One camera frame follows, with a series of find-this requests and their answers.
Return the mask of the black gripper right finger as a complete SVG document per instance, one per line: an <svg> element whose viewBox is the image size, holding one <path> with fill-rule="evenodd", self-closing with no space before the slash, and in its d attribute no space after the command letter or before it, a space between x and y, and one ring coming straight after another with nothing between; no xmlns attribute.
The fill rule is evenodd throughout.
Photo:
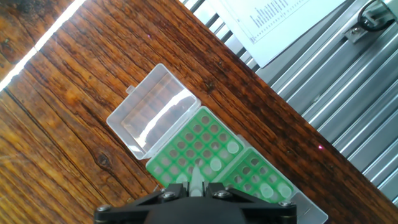
<svg viewBox="0 0 398 224"><path fill-rule="evenodd" d="M220 203L215 212L225 213L228 223L297 223L297 206L290 201L266 202L221 183L204 186L203 196Z"/></svg>

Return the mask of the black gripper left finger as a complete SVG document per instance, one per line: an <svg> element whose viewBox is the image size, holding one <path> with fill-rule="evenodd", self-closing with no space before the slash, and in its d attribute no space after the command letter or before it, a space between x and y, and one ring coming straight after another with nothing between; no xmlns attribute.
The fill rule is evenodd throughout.
<svg viewBox="0 0 398 224"><path fill-rule="evenodd" d="M167 188L155 190L134 202L121 207L100 205L94 211L94 224L145 223L149 212L162 204L188 196L189 183L170 184Z"/></svg>

